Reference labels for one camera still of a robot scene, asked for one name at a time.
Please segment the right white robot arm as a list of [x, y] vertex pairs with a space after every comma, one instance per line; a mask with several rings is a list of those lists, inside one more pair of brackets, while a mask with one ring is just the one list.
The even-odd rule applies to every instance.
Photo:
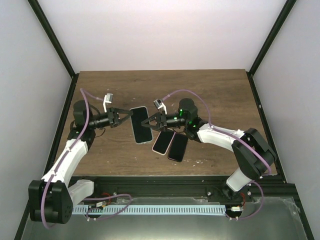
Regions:
[[234, 154], [238, 168], [224, 183], [222, 195], [225, 200], [236, 200], [243, 187], [271, 174], [276, 154], [255, 128], [243, 131], [213, 126], [198, 116], [198, 108], [190, 98], [180, 100], [177, 112], [172, 114], [167, 112], [163, 100], [155, 100], [154, 105], [158, 111], [141, 122], [143, 127], [158, 132], [183, 128], [190, 140], [212, 144]]

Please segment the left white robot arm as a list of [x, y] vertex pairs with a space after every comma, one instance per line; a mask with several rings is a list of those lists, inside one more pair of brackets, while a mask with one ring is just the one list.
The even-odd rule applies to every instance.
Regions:
[[29, 216], [33, 222], [66, 224], [73, 208], [85, 198], [91, 202], [101, 198], [102, 189], [93, 181], [78, 180], [69, 185], [70, 180], [90, 150], [96, 130], [118, 127], [132, 115], [131, 110], [114, 107], [94, 115], [87, 100], [74, 103], [74, 121], [61, 155], [40, 180], [33, 180], [28, 186]]

